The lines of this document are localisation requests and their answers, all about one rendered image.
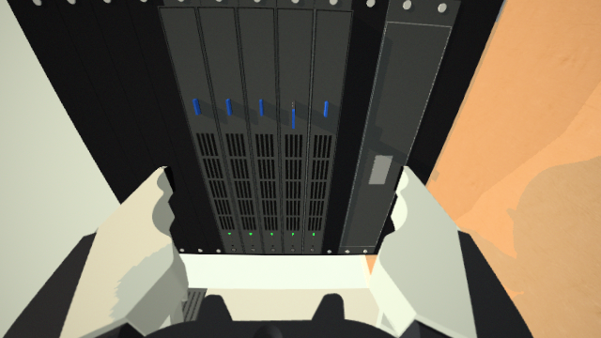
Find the black server rack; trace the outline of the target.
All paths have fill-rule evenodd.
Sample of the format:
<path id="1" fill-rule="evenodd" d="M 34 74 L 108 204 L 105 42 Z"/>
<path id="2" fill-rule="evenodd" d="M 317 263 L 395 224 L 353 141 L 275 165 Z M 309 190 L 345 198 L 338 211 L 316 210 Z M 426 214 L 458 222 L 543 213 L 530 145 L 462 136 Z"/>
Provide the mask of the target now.
<path id="1" fill-rule="evenodd" d="M 221 255 L 378 255 L 506 2 L 7 1 L 119 204 L 171 166 L 178 253 Z"/>

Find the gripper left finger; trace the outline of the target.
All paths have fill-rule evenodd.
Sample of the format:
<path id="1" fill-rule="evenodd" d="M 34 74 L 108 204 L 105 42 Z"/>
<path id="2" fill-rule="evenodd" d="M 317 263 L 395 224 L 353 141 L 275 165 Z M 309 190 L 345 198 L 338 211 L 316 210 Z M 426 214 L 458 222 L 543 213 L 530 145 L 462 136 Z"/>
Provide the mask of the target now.
<path id="1" fill-rule="evenodd" d="M 3 338 L 143 338 L 184 322 L 189 281 L 169 231 L 175 191 L 171 167 L 157 169 L 81 238 Z"/>

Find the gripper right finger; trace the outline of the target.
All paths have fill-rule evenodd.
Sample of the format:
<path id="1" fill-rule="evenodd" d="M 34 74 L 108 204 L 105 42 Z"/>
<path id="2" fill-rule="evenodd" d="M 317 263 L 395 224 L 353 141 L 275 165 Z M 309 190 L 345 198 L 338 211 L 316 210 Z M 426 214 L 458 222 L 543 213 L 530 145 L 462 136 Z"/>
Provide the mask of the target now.
<path id="1" fill-rule="evenodd" d="M 396 338 L 533 338 L 470 236 L 401 166 L 398 195 L 369 288 L 376 327 Z"/>

